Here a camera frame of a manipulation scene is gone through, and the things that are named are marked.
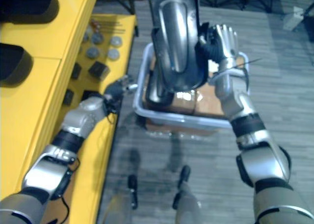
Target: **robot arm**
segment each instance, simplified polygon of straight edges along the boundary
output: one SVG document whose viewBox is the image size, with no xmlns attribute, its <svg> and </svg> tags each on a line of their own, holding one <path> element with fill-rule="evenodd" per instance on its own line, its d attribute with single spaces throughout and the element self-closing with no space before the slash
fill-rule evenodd
<svg viewBox="0 0 314 224">
<path fill-rule="evenodd" d="M 49 200 L 63 196 L 73 171 L 69 165 L 96 124 L 117 113 L 123 94 L 136 88 L 125 76 L 110 84 L 104 95 L 90 96 L 67 113 L 61 130 L 47 145 L 24 177 L 22 190 L 0 202 L 4 224 L 39 224 Z"/>
<path fill-rule="evenodd" d="M 314 224 L 314 215 L 288 183 L 289 154 L 273 140 L 247 94 L 245 74 L 236 67 L 236 33 L 216 25 L 200 36 L 199 44 L 203 55 L 219 64 L 210 84 L 241 150 L 236 158 L 241 178 L 255 189 L 255 223 Z"/>
</svg>

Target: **yellow shelf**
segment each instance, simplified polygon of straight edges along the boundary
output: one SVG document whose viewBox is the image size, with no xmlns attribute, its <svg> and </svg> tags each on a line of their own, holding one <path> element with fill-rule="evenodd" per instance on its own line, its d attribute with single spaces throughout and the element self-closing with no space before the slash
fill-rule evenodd
<svg viewBox="0 0 314 224">
<path fill-rule="evenodd" d="M 96 0 L 58 0 L 57 17 L 43 25 L 1 24 L 2 43 L 33 57 L 30 75 L 18 87 L 1 88 L 1 193 L 17 192 L 49 143 L 79 45 Z"/>
</svg>

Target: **robotic hand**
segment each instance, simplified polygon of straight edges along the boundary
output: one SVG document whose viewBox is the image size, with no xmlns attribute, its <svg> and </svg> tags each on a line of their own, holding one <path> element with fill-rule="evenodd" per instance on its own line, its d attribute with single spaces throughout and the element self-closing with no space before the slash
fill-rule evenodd
<svg viewBox="0 0 314 224">
<path fill-rule="evenodd" d="M 104 95 L 91 95 L 67 113 L 61 130 L 47 145 L 26 173 L 22 190 L 0 202 L 0 220 L 4 224 L 39 224 L 47 203 L 63 196 L 70 183 L 69 166 L 96 124 L 109 113 L 118 113 L 125 93 L 137 88 L 124 76 L 108 85 Z"/>
<path fill-rule="evenodd" d="M 314 215 L 289 185 L 291 159 L 260 119 L 248 94 L 245 73 L 236 67 L 237 35 L 231 27 L 203 25 L 198 51 L 219 64 L 210 80 L 236 135 L 236 162 L 244 183 L 253 187 L 256 224 L 314 224 Z"/>
</svg>

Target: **black wire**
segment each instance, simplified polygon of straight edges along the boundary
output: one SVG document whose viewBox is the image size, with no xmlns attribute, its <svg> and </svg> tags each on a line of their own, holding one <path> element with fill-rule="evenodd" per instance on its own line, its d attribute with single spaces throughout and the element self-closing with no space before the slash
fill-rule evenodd
<svg viewBox="0 0 314 224">
<path fill-rule="evenodd" d="M 67 215 L 65 216 L 65 218 L 63 219 L 63 221 L 62 222 L 60 222 L 60 224 L 64 224 L 65 223 L 65 221 L 68 219 L 68 217 L 69 217 L 69 214 L 70 214 L 70 208 L 69 208 L 69 206 L 68 206 L 68 204 L 67 204 L 67 202 L 65 201 L 65 199 L 64 199 L 64 197 L 63 196 L 61 196 L 61 200 L 62 200 L 62 203 L 64 204 L 64 206 L 66 207 L 66 209 L 67 209 Z"/>
<path fill-rule="evenodd" d="M 111 120 L 109 119 L 109 115 L 110 115 L 110 112 L 108 112 L 107 120 L 108 120 L 108 122 L 109 122 L 110 124 L 113 124 L 113 121 L 111 121 Z"/>
<path fill-rule="evenodd" d="M 78 165 L 75 167 L 75 169 L 72 171 L 73 173 L 75 173 L 77 171 L 77 169 L 79 168 L 80 166 L 80 160 L 79 158 L 77 158 L 77 162 L 78 162 Z"/>
</svg>

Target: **black arm joint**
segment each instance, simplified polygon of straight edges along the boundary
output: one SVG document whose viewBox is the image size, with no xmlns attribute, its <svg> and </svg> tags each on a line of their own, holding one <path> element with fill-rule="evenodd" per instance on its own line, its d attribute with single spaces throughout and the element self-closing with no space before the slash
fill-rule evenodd
<svg viewBox="0 0 314 224">
<path fill-rule="evenodd" d="M 77 153 L 84 142 L 84 138 L 79 137 L 73 133 L 61 130 L 54 137 L 52 144 L 60 147 L 61 149 L 66 149 Z"/>
<path fill-rule="evenodd" d="M 257 113 L 232 120 L 231 125 L 236 137 L 266 129 Z"/>
<path fill-rule="evenodd" d="M 262 190 L 272 188 L 272 187 L 281 187 L 293 191 L 293 188 L 284 180 L 280 178 L 266 178 L 259 180 L 255 183 L 255 192 L 258 194 Z"/>
<path fill-rule="evenodd" d="M 25 187 L 19 192 L 19 194 L 32 196 L 36 198 L 41 204 L 46 203 L 49 198 L 49 193 L 47 191 L 35 187 Z"/>
</svg>

